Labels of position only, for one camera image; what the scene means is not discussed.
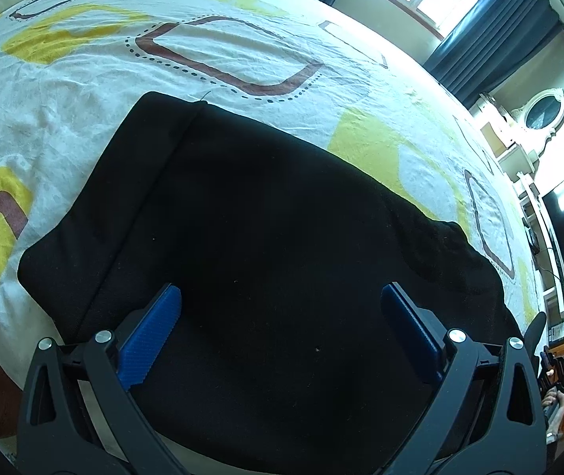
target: patterned bed sheet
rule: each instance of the patterned bed sheet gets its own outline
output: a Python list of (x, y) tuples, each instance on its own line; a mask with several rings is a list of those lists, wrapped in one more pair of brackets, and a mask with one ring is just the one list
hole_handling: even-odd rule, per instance
[(316, 0), (26, 0), (0, 15), (0, 364), (59, 340), (17, 281), (148, 91), (275, 126), (457, 222), (522, 331), (543, 308), (517, 199), (471, 116), (415, 61)]

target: silver screw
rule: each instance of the silver screw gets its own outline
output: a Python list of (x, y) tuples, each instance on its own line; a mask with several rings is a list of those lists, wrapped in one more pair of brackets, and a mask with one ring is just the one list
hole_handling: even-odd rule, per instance
[(519, 338), (511, 338), (509, 339), (509, 343), (515, 350), (521, 350), (524, 347), (524, 343)]
[(449, 331), (449, 339), (454, 342), (464, 342), (467, 339), (467, 335), (460, 329), (453, 329), (452, 331)]
[(38, 341), (38, 347), (41, 350), (49, 350), (52, 347), (52, 345), (53, 345), (53, 341), (51, 338), (43, 338), (40, 341)]
[(112, 339), (113, 334), (110, 333), (110, 331), (99, 331), (96, 335), (95, 335), (95, 341), (97, 342), (109, 342), (110, 339)]

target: bed sheet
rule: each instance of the bed sheet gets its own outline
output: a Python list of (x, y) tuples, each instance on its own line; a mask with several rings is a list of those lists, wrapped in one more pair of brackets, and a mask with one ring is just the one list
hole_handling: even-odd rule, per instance
[(543, 307), (517, 199), (471, 116), (354, 20), (316, 0), (26, 0), (0, 15), (0, 364), (18, 385), (37, 341), (60, 339), (19, 259), (148, 91), (327, 149), (457, 222), (523, 331)]

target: white mirror frame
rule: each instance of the white mirror frame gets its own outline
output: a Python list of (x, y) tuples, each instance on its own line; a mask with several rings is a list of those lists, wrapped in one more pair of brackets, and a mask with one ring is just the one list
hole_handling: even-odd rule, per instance
[[(534, 107), (534, 104), (546, 96), (554, 96), (561, 103), (558, 115), (554, 121), (550, 123), (550, 125), (544, 128), (530, 128), (526, 124), (526, 117), (528, 116), (530, 110)], [(523, 129), (523, 133), (518, 134), (520, 137), (517, 137), (517, 142), (519, 142), (527, 152), (535, 150), (537, 155), (541, 155), (546, 148), (548, 139), (556, 134), (556, 128), (560, 126), (564, 120), (564, 91), (562, 88), (553, 88), (541, 91), (530, 98), (526, 105), (520, 109), (512, 110), (511, 116), (517, 120), (517, 123)]]

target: folded black clothing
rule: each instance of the folded black clothing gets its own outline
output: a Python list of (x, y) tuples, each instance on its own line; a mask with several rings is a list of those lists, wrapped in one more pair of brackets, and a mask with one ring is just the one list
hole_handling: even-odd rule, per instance
[(431, 389), (381, 315), (388, 283), (476, 341), (519, 335), (458, 225), (315, 145), (158, 93), (19, 280), (67, 343), (179, 287), (182, 316), (131, 392), (161, 434), (268, 473), (373, 473), (416, 424)]

